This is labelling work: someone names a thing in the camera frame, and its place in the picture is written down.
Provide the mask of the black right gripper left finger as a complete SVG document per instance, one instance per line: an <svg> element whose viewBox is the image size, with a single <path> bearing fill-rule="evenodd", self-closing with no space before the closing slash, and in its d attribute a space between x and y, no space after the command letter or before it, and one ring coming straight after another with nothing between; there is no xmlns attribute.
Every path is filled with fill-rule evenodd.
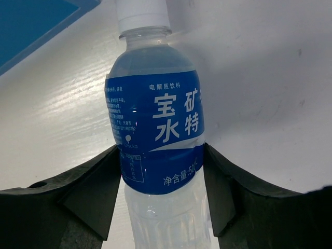
<svg viewBox="0 0 332 249"><path fill-rule="evenodd" d="M121 173L111 147L27 188L1 191L1 248L101 248Z"/></svg>

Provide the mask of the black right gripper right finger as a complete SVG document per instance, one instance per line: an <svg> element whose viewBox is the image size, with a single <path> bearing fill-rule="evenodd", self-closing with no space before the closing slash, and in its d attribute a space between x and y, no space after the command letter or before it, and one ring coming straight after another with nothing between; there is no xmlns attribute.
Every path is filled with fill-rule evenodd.
<svg viewBox="0 0 332 249"><path fill-rule="evenodd" d="M204 178L220 248L331 248L331 187L294 192L204 146Z"/></svg>

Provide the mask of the blue label bottle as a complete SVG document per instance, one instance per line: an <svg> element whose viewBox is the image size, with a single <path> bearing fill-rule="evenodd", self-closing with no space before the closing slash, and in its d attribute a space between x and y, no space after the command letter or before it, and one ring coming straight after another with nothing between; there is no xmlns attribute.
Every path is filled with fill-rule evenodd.
<svg viewBox="0 0 332 249"><path fill-rule="evenodd" d="M168 44L165 1L116 1L126 50L105 98L136 248L210 248L204 115L192 62Z"/></svg>

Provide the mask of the blue and yellow shelf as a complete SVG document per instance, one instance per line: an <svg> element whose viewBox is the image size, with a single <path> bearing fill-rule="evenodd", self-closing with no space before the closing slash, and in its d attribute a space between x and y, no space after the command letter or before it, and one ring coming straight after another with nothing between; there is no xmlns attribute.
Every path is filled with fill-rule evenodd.
<svg viewBox="0 0 332 249"><path fill-rule="evenodd" d="M1 0L1 74L100 3L101 1Z"/></svg>

